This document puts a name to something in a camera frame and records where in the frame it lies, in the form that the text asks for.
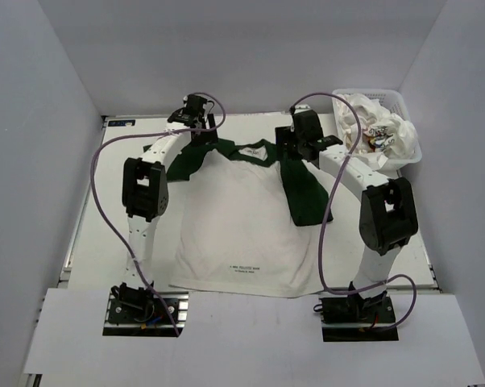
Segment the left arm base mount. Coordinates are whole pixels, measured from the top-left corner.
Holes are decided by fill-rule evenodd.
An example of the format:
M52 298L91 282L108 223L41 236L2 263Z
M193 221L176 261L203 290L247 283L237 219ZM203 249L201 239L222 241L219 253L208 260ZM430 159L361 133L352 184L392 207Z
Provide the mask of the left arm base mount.
M149 289L116 285L110 289L102 334L177 337L184 329L188 309L186 292L164 292L157 297Z

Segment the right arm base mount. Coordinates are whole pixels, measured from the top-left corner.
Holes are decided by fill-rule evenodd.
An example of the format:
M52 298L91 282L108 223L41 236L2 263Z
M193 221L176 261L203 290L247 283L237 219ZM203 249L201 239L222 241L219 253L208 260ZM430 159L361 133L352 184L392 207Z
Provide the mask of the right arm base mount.
M399 340L392 300L385 295L368 305L358 294L321 298L313 307L321 318L326 343L396 342Z

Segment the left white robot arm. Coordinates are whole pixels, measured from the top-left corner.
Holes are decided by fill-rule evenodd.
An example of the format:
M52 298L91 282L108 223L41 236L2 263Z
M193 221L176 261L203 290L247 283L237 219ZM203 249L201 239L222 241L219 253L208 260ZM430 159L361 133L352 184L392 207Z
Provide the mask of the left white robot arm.
M122 204L128 222L129 251L122 282L145 289L153 283L151 269L156 226L168 207L167 172L190 144L218 139L215 120L207 109L217 100L208 94L184 97L184 105L168 117L164 134L137 158L126 159L122 175Z

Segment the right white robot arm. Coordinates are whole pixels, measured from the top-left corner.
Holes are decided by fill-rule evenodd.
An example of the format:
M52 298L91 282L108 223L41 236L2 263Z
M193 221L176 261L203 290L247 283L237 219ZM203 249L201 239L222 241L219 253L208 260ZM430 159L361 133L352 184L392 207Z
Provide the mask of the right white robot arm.
M365 322L376 314L376 299L384 297L387 284L395 279L390 272L396 257L418 232L412 186L404 177L392 179L372 170L338 137L324 135L316 111L291 107L289 113L291 124L275 130L279 157L308 161L334 177L320 232L325 232L339 186L359 200L359 235L364 243L359 269L346 290L322 287L334 296L357 295L348 301L348 310Z

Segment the white green-sleeved t-shirt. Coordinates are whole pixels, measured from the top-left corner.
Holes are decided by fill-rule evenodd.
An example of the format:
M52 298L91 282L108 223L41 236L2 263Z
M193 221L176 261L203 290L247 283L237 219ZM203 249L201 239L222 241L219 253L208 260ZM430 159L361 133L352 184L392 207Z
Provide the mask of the white green-sleeved t-shirt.
M317 245L329 195L302 160L264 139L185 147L168 181L186 189L170 285L298 298L320 292Z

